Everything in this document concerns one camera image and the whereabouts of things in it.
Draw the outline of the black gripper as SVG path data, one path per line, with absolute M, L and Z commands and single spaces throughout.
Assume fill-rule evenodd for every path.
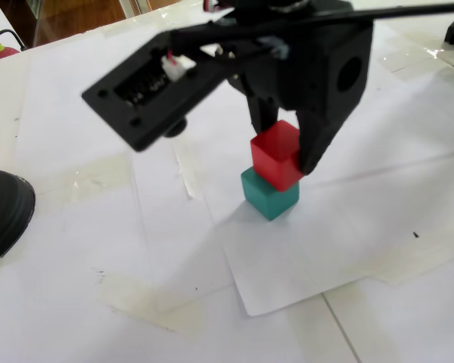
M 299 169 L 309 175 L 365 89 L 374 21 L 356 17 L 349 1 L 214 1 L 213 11 L 231 9 L 226 20 L 239 27 L 277 23 L 275 32 L 221 42 L 237 57 L 270 46 L 271 57 L 255 60 L 229 77 L 247 97 L 256 133 L 278 121 L 280 108 L 296 111 Z

